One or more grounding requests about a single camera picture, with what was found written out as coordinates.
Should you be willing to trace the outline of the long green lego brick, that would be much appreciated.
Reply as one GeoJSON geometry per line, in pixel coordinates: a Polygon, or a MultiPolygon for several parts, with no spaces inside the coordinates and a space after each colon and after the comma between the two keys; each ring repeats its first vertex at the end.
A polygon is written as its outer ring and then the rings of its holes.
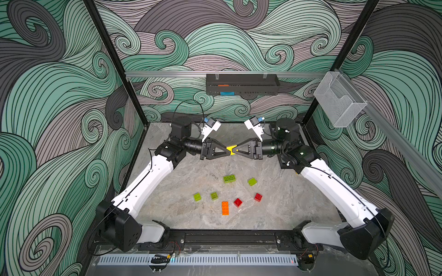
{"type": "Polygon", "coordinates": [[[224,176],[223,177],[223,182],[225,183],[225,184],[227,184],[227,183],[232,183],[232,182],[235,182],[236,181],[236,176],[235,175],[227,175],[227,176],[224,176]]]}

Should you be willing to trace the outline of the green square lego brick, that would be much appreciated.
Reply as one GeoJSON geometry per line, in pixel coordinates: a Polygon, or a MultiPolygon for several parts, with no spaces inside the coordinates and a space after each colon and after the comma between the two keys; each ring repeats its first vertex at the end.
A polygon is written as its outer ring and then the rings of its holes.
{"type": "Polygon", "coordinates": [[[257,183],[257,180],[255,178],[251,178],[247,182],[249,186],[254,186],[257,183]]]}

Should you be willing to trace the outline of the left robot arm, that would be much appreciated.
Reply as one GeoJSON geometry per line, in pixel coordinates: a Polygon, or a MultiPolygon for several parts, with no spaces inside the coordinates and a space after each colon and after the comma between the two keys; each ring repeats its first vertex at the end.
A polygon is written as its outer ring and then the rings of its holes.
{"type": "Polygon", "coordinates": [[[193,138],[192,122],[180,117],[171,123],[169,137],[153,153],[151,160],[135,180],[111,201],[102,201],[96,208],[97,233],[122,252],[139,243],[158,243],[166,233],[160,222],[140,224],[137,217],[146,200],[160,182],[170,174],[187,154],[201,160],[214,160],[230,155],[220,142],[209,138],[221,127],[218,120],[204,118],[202,139],[193,138]]]}

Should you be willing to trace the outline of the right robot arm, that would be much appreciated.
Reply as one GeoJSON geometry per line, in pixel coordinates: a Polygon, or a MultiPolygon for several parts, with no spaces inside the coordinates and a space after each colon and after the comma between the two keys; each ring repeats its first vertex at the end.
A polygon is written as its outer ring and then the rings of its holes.
{"type": "Polygon", "coordinates": [[[326,244],[345,249],[357,259],[366,260],[382,244],[394,222],[394,215],[380,209],[346,184],[313,147],[302,141],[299,125],[282,118],[270,127],[269,139],[264,139],[264,118],[252,117],[244,122],[256,138],[247,139],[232,152],[253,160],[277,156],[283,169],[293,169],[313,184],[344,216],[339,224],[306,221],[296,228],[299,246],[326,244]]]}

